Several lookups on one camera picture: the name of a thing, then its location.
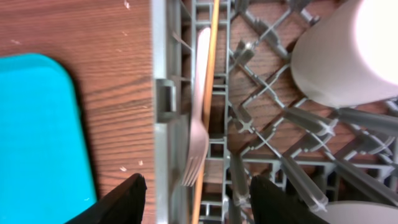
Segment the grey dishwasher rack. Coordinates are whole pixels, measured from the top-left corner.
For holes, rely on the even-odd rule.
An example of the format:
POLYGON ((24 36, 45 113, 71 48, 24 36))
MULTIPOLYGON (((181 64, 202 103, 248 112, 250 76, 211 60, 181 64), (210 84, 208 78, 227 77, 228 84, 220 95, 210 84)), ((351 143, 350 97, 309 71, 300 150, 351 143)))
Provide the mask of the grey dishwasher rack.
POLYGON ((152 1, 157 223, 189 223, 187 162, 198 34, 219 10, 203 223, 252 223, 263 174, 313 211, 338 200, 397 206, 397 100, 338 110, 295 87, 296 40, 340 1, 152 1))

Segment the grey bowl with rice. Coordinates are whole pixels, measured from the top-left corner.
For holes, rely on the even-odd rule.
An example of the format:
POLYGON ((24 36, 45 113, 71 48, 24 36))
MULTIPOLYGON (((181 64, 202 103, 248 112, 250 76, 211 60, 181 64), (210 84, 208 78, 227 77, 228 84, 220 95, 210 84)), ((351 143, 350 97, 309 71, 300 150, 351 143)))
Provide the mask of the grey bowl with rice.
POLYGON ((328 223, 398 224, 397 207, 374 202, 330 202, 314 214, 328 223))

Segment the wooden chopstick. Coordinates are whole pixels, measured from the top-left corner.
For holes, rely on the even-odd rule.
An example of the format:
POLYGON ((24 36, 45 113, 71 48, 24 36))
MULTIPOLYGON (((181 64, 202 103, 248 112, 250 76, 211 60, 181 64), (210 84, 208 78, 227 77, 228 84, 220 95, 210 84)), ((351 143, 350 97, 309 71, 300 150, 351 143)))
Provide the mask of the wooden chopstick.
POLYGON ((208 134, 208 130, 210 123, 211 101, 212 101, 213 81, 214 81, 214 72, 215 72, 216 41, 218 33, 219 11, 220 11, 220 0, 214 0, 213 13, 211 18, 210 44, 208 48, 208 61, 206 66, 205 92, 203 99, 203 124, 207 134, 207 142, 203 154, 203 159, 201 160, 200 163, 200 170, 198 171, 198 177, 195 183, 195 199, 193 204, 191 224, 198 224, 199 222, 201 193, 202 193, 203 177, 205 171, 205 159, 207 153, 210 151, 209 150, 210 137, 208 134))

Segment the teal plastic tray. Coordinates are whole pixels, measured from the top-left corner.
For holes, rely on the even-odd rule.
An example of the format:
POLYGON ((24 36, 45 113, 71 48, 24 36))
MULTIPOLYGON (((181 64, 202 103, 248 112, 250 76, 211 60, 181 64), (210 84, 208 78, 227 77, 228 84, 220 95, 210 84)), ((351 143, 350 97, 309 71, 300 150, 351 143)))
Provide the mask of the teal plastic tray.
POLYGON ((1 222, 66 223, 97 201, 75 88, 41 54, 1 59, 1 222))

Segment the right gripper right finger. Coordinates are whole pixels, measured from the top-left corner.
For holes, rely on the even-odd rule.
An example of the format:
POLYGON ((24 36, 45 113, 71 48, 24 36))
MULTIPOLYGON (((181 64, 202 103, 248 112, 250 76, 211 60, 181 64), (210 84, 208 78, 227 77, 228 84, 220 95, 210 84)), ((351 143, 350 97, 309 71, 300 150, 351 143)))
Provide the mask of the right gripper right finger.
POLYGON ((289 197, 268 178, 257 175, 249 188, 254 223, 327 224, 309 209, 289 197))

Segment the white plastic fork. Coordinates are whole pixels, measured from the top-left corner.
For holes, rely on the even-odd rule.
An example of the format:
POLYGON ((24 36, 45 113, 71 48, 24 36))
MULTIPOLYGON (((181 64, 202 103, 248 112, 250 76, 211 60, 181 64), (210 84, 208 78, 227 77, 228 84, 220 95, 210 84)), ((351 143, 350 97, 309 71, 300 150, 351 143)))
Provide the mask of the white plastic fork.
POLYGON ((206 27, 200 31, 197 40, 189 148, 185 172, 181 183, 183 186, 187 187, 191 187, 195 183, 200 167, 205 160, 205 154, 209 144, 209 135, 202 121, 202 112, 203 100, 205 97, 210 35, 211 28, 206 27))

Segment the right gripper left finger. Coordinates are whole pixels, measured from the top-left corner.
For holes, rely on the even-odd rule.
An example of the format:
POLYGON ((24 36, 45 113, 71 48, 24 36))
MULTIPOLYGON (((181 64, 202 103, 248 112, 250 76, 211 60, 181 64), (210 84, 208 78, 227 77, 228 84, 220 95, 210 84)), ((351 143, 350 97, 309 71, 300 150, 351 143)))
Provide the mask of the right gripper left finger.
POLYGON ((133 174, 69 224, 130 224, 142 222, 146 203, 146 182, 133 174))

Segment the white paper cup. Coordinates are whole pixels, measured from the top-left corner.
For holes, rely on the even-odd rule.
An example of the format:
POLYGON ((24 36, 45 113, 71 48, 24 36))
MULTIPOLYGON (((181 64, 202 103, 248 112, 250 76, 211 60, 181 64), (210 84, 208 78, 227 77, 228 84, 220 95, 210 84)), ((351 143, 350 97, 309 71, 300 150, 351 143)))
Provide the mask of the white paper cup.
POLYGON ((397 1, 347 1, 306 31, 292 52, 297 87, 330 107, 397 96, 397 1))

